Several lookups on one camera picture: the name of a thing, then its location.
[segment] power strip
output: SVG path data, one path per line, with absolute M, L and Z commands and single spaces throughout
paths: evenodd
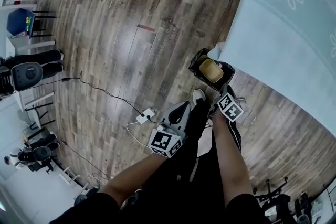
M 142 112 L 141 115 L 137 116 L 136 119 L 140 124 L 142 124 L 146 122 L 148 119 L 150 119 L 151 117 L 153 117 L 154 115 L 155 115 L 155 111 L 149 108 L 149 109 L 146 109 L 144 112 Z

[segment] black bag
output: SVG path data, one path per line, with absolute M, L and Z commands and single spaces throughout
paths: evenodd
M 209 81 L 201 72 L 200 72 L 200 65 L 206 60 L 210 59 L 208 57 L 208 49 L 201 49 L 195 57 L 191 60 L 189 70 L 194 73 L 195 77 L 202 80 L 205 84 L 209 85 L 211 88 L 215 89 L 216 91 L 220 91 L 224 84 L 229 84 L 233 75 L 235 74 L 235 69 L 230 66 L 228 63 L 219 62 L 213 60 L 215 63 L 219 65 L 219 67 L 223 70 L 223 76 L 220 80 L 215 83 Z

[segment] floor plank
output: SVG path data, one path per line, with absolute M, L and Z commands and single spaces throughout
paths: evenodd
M 225 41 L 239 0 L 38 0 L 40 9 L 58 18 L 46 22 L 57 47 L 65 53 L 61 77 L 78 77 L 158 114 L 170 105 L 190 100 L 194 89 L 209 97 L 215 92 L 188 71 L 201 48 Z M 153 28 L 147 30 L 138 25 Z M 272 186 L 289 177 L 284 193 L 292 200 L 306 190 L 313 196 L 335 176 L 334 137 L 305 111 L 260 81 L 237 70 L 232 86 L 246 98 L 238 120 L 243 157 L 253 186 L 263 193 L 266 179 Z M 36 89 L 55 90 L 50 128 L 59 138 L 109 176 L 147 156 L 126 131 L 137 113 L 121 100 L 72 80 Z M 153 124 L 132 125 L 146 143 Z M 102 174 L 62 146 L 64 166 L 82 175 Z

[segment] forearm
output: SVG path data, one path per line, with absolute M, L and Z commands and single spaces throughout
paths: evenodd
M 225 204 L 240 194 L 252 194 L 248 170 L 225 121 L 214 122 L 217 156 Z
M 111 195 L 119 206 L 164 163 L 166 157 L 151 154 L 114 177 L 102 190 Z

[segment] light blue blanket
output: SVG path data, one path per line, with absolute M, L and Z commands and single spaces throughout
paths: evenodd
M 209 56 L 274 88 L 336 135 L 336 0 L 241 0 Z

